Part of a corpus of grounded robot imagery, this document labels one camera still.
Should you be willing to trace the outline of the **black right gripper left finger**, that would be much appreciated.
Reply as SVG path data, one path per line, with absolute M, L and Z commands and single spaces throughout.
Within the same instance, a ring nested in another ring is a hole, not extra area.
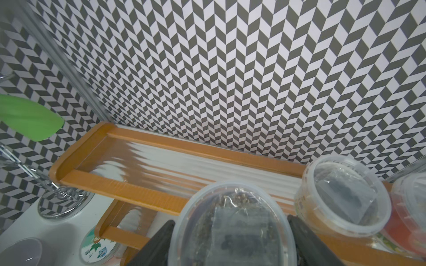
M 127 266 L 167 266 L 175 222 L 168 220 Z

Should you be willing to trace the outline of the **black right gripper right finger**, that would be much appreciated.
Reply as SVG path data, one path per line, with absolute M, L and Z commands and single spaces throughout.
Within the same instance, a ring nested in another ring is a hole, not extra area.
M 298 266 L 345 266 L 303 220 L 293 215 L 287 220 L 294 235 Z

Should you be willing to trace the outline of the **orange seed container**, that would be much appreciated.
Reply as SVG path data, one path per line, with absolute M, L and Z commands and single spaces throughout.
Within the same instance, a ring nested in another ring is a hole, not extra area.
M 294 202 L 297 216 L 314 231 L 343 238 L 374 236 L 392 213 L 383 182 L 364 164 L 341 155 L 308 163 Z

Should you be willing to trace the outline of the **dark seed container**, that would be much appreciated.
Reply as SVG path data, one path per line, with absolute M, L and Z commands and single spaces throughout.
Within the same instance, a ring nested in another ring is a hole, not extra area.
M 295 266 L 286 215 L 263 189 L 236 181 L 198 191 L 182 209 L 168 252 L 170 266 Z

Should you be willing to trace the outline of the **red seed container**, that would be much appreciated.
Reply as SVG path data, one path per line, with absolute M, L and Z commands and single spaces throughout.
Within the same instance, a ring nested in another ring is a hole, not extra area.
M 426 174 L 397 179 L 390 191 L 391 217 L 381 231 L 382 242 L 395 252 L 426 256 Z

